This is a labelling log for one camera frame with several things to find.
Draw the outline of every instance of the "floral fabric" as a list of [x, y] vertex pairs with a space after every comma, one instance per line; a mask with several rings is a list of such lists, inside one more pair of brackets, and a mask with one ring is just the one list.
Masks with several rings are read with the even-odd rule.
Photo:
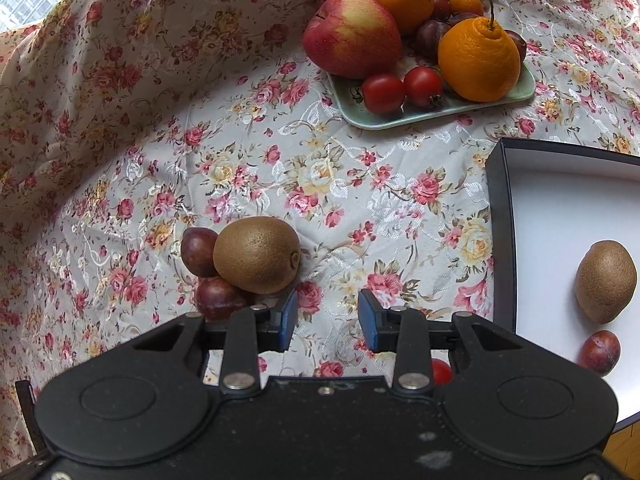
[[[12, 388], [194, 309], [187, 226], [300, 235], [300, 323], [268, 374], [386, 374], [356, 293], [492, 315], [484, 162], [501, 136], [638, 154], [639, 0], [496, 0], [531, 102], [386, 132], [334, 107], [302, 31], [323, 0], [63, 0], [0, 56], [0, 460], [31, 453]], [[206, 380], [215, 382], [220, 353]]]

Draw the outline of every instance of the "plum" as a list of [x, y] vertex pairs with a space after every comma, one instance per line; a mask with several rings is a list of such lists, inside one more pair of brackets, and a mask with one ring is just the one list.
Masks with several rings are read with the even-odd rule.
[[527, 42], [522, 39], [522, 36], [513, 30], [505, 30], [508, 36], [513, 40], [513, 43], [518, 47], [518, 54], [520, 54], [520, 62], [522, 63], [527, 57]]
[[578, 355], [578, 364], [604, 377], [620, 359], [620, 341], [613, 332], [600, 330], [591, 334]]
[[451, 16], [451, 4], [449, 0], [433, 0], [432, 20], [446, 22]]
[[182, 233], [180, 257], [184, 266], [199, 278], [212, 278], [218, 272], [213, 264], [213, 247], [218, 233], [205, 227], [189, 227]]
[[438, 44], [451, 27], [447, 23], [429, 20], [415, 33], [415, 49], [432, 62], [438, 61]]
[[196, 309], [207, 321], [226, 320], [249, 304], [250, 294], [219, 276], [205, 278], [196, 289]]
[[474, 14], [472, 12], [460, 12], [459, 14], [456, 14], [455, 16], [452, 16], [449, 19], [449, 25], [453, 27], [460, 22], [464, 22], [465, 20], [470, 20], [471, 18], [477, 18], [477, 17], [478, 17], [478, 14]]

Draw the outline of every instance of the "fruit plate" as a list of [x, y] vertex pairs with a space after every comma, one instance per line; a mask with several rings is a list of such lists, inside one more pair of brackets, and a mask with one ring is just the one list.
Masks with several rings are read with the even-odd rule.
[[620, 360], [604, 377], [618, 398], [616, 431], [640, 420], [640, 290], [599, 325], [574, 296], [592, 244], [616, 240], [640, 266], [640, 157], [562, 142], [503, 138], [486, 162], [494, 255], [494, 322], [571, 361], [598, 330]]
[[372, 114], [362, 102], [362, 93], [360, 86], [362, 83], [353, 79], [345, 79], [343, 77], [330, 75], [329, 83], [334, 91], [335, 104], [344, 119], [353, 126], [362, 128], [363, 130], [386, 130], [394, 126], [402, 126], [403, 124], [415, 123], [426, 119], [433, 119], [451, 114], [460, 114], [470, 110], [478, 110], [488, 106], [504, 105], [524, 101], [533, 96], [536, 90], [536, 80], [523, 64], [520, 70], [520, 78], [511, 91], [499, 101], [493, 103], [473, 103], [467, 101], [450, 89], [445, 89], [445, 95], [440, 104], [430, 110], [414, 107], [405, 102], [401, 110], [386, 116]]

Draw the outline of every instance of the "wooden floor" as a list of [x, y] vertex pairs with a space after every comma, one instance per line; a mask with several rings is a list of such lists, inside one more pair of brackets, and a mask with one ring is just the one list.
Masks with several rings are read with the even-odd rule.
[[630, 478], [640, 480], [640, 422], [611, 435], [604, 455]]

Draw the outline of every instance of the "apple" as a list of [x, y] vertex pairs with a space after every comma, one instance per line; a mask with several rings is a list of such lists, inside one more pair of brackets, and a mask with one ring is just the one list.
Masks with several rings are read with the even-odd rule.
[[302, 46], [322, 70], [350, 79], [389, 72], [402, 54], [396, 20], [376, 0], [325, 1]]

